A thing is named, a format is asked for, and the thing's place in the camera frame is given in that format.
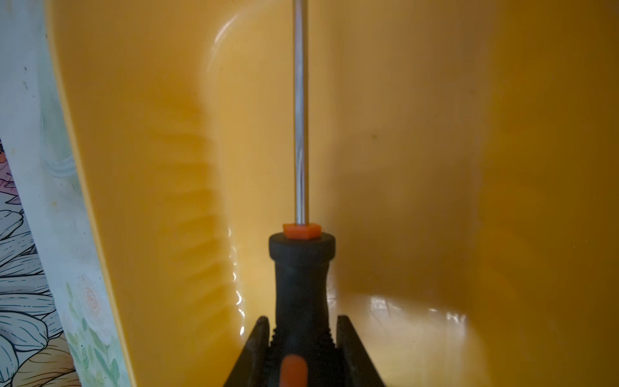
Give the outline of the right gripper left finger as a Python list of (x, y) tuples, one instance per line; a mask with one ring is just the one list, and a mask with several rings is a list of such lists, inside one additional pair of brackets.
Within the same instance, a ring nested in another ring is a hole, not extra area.
[(266, 316), (257, 319), (224, 387), (266, 386), (265, 363), (269, 352), (270, 324)]

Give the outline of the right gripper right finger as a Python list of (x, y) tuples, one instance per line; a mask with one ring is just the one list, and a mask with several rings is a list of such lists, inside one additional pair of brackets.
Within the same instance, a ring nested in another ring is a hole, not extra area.
[(339, 315), (336, 346), (341, 353), (343, 385), (350, 387), (385, 387), (354, 325), (346, 315)]

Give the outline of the orange black screwdriver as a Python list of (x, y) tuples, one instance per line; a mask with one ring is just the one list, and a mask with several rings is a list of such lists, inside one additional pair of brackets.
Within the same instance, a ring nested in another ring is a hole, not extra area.
[(276, 329), (269, 386), (328, 386), (337, 372), (329, 327), (327, 274), (335, 238), (310, 222), (308, 3), (293, 2), (295, 217), (269, 239), (276, 273)]

